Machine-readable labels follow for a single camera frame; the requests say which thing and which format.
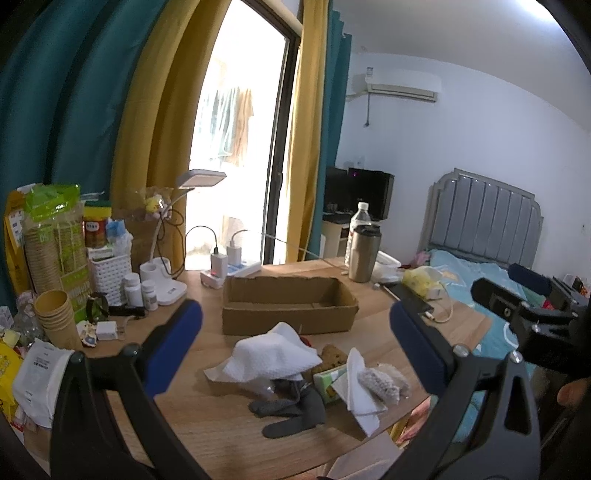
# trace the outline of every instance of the white container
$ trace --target white container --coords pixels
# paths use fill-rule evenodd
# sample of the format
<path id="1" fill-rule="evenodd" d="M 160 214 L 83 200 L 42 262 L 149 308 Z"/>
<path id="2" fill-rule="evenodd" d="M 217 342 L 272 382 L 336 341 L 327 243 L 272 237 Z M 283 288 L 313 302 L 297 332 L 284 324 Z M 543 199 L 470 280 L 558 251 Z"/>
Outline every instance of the white container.
<path id="1" fill-rule="evenodd" d="M 143 307 L 142 287 L 139 284 L 139 275 L 137 273 L 128 273 L 124 279 L 125 297 L 127 305 L 130 307 Z"/>
<path id="2" fill-rule="evenodd" d="M 152 280 L 142 282 L 142 297 L 146 310 L 153 312 L 158 308 L 158 297 L 156 296 L 156 284 Z"/>
<path id="3" fill-rule="evenodd" d="M 349 257 L 351 255 L 351 244 L 353 243 L 353 231 L 359 225 L 371 225 L 371 217 L 369 216 L 368 209 L 369 203 L 359 202 L 357 205 L 359 210 L 353 215 L 351 223 L 349 225 L 349 238 L 347 239 L 347 250 L 345 251 L 345 265 L 349 266 Z"/>
<path id="4" fill-rule="evenodd" d="M 106 260 L 90 260 L 89 264 L 95 290 L 105 294 L 109 305 L 123 305 L 126 301 L 123 279 L 131 273 L 131 257 L 120 255 Z"/>

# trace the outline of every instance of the human hand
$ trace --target human hand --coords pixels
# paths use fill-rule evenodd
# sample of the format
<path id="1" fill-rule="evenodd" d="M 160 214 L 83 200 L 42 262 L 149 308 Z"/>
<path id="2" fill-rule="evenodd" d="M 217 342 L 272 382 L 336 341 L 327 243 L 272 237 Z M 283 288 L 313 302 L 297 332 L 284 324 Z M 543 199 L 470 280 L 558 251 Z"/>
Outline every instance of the human hand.
<path id="1" fill-rule="evenodd" d="M 582 378 L 568 383 L 560 389 L 556 401 L 563 407 L 577 408 L 590 385 L 591 378 Z"/>

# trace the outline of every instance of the paper cup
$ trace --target paper cup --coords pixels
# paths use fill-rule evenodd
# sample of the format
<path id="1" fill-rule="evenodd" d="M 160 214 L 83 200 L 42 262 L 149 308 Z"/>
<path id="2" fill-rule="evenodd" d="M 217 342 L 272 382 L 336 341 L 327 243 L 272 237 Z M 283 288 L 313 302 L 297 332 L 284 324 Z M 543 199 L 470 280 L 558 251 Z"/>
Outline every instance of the paper cup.
<path id="1" fill-rule="evenodd" d="M 74 323 L 74 316 L 68 323 L 56 330 L 46 329 L 45 333 L 49 340 L 58 348 L 66 348 L 68 350 L 82 350 L 82 341 L 78 335 L 76 324 Z"/>
<path id="2" fill-rule="evenodd" d="M 51 319 L 56 315 L 62 315 L 72 304 L 70 297 L 63 290 L 49 290 L 37 297 L 33 309 L 39 318 Z"/>
<path id="3" fill-rule="evenodd" d="M 70 304 L 66 310 L 57 313 L 52 317 L 39 317 L 39 322 L 46 330 L 58 329 L 68 323 L 72 318 L 74 318 L 74 310 Z"/>

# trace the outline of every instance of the plastic water bottle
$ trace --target plastic water bottle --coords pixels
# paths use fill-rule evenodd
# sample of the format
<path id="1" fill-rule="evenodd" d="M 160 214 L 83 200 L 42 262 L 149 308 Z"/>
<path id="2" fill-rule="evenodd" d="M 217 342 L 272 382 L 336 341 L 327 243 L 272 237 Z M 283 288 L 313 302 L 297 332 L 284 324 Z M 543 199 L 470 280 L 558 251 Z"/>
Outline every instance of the plastic water bottle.
<path id="1" fill-rule="evenodd" d="M 369 203 L 359 202 L 357 205 L 359 210 L 353 215 L 351 223 L 349 225 L 349 238 L 347 239 L 347 250 L 345 251 L 345 265 L 349 266 L 349 257 L 351 256 L 351 243 L 353 242 L 353 232 L 359 225 L 371 225 L 371 217 L 369 216 L 368 209 Z"/>

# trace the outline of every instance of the gray glove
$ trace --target gray glove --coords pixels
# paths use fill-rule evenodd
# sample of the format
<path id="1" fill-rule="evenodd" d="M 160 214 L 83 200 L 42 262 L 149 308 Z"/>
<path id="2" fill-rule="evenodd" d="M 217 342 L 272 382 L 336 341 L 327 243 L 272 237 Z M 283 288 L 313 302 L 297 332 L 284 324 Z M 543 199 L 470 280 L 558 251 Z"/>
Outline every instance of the gray glove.
<path id="1" fill-rule="evenodd" d="M 314 428 L 326 421 L 326 410 L 320 394 L 305 380 L 296 382 L 280 381 L 278 390 L 288 387 L 293 397 L 279 400 L 256 400 L 250 403 L 250 410 L 259 417 L 290 417 L 288 420 L 272 423 L 263 428 L 266 438 L 282 438 Z"/>

